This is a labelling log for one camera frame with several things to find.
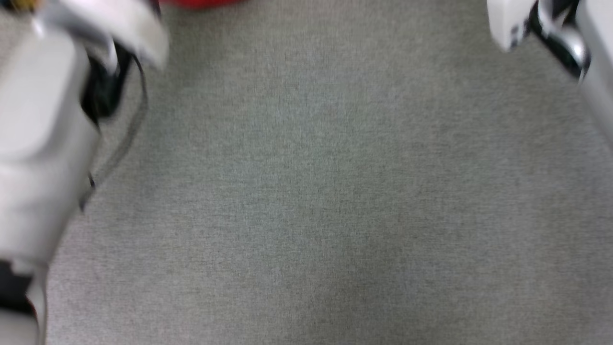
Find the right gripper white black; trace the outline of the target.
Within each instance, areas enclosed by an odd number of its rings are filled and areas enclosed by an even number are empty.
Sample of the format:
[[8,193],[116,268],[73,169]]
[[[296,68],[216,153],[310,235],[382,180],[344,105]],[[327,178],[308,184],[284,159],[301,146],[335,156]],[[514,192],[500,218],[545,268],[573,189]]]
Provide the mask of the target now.
[[536,0],[487,0],[491,37],[505,53],[512,51],[527,37],[528,21]]

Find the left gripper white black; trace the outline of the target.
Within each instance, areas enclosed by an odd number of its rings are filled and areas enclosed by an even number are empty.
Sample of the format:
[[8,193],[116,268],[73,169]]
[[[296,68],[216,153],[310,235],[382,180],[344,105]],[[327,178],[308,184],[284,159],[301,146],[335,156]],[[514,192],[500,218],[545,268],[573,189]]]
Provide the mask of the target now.
[[148,0],[45,0],[33,24],[40,32],[64,29],[106,46],[117,42],[157,69],[169,58],[169,34],[159,6]]

